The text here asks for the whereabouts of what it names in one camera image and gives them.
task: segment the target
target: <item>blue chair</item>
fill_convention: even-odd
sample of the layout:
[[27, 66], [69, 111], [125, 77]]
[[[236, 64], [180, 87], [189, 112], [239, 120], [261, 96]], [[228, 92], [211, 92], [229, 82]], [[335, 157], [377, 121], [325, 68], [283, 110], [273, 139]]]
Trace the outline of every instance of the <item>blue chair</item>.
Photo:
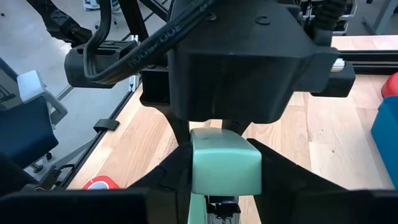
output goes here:
[[0, 154], [21, 169], [42, 170], [35, 162], [46, 155], [51, 158], [49, 151], [58, 145], [53, 127], [66, 114], [36, 71], [17, 75], [0, 58]]

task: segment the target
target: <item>wooden floor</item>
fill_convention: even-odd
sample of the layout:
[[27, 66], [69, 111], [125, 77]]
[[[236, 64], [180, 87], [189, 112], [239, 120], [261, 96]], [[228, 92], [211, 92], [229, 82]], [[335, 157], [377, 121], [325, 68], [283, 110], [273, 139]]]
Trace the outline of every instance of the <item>wooden floor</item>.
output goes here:
[[[336, 37], [341, 50], [398, 49], [398, 36]], [[244, 137], [256, 138], [298, 165], [348, 189], [392, 188], [370, 128], [387, 77], [358, 75], [347, 98], [315, 98], [295, 93], [279, 121], [252, 124]], [[167, 156], [177, 142], [166, 119], [134, 94], [69, 186], [80, 189], [97, 175], [121, 187], [141, 178]], [[220, 120], [191, 123], [220, 127]], [[260, 223], [253, 197], [241, 197], [242, 221]]]

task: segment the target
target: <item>blue box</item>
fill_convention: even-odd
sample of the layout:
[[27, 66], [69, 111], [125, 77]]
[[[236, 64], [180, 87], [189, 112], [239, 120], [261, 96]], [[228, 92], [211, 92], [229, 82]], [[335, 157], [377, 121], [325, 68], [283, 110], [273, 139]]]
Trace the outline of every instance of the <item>blue box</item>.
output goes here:
[[398, 96], [383, 100], [371, 132], [392, 183], [398, 188]]

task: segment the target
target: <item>red object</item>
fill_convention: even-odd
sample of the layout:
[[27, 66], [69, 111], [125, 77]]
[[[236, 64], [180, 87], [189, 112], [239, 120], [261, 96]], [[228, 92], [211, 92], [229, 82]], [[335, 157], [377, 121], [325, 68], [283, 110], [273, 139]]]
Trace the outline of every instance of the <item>red object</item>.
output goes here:
[[381, 88], [381, 95], [383, 97], [398, 96], [398, 72], [388, 78]]
[[119, 189], [119, 186], [107, 176], [97, 176], [90, 180], [84, 187], [85, 190]]

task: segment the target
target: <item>gray floor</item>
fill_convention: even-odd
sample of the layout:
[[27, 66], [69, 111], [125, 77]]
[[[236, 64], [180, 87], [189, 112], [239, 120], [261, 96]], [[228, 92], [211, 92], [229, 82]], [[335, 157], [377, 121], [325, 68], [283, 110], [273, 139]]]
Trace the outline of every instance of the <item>gray floor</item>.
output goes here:
[[[81, 26], [93, 29], [100, 15], [98, 11], [85, 12], [82, 0], [52, 0], [60, 9], [72, 16]], [[361, 24], [362, 16], [376, 16], [383, 0], [374, 0], [366, 4], [358, 1], [356, 17], [348, 27], [348, 35], [367, 35]], [[143, 16], [150, 10], [141, 5]], [[17, 72], [30, 70], [40, 72], [48, 89], [60, 94], [67, 86], [63, 69], [65, 55], [70, 46], [51, 38], [45, 30], [41, 17], [31, 8], [26, 0], [0, 0], [0, 55]], [[117, 16], [117, 26], [112, 26], [108, 39], [120, 40], [129, 33], [121, 14]], [[150, 34], [164, 24], [157, 16], [147, 22]], [[391, 17], [386, 34], [398, 34], [398, 15]], [[55, 157], [62, 157], [95, 136], [93, 125], [101, 118], [107, 118], [127, 93], [127, 81], [117, 84], [111, 90], [74, 89], [62, 103], [68, 108], [68, 115], [58, 124], [55, 135], [60, 144], [52, 151]]]

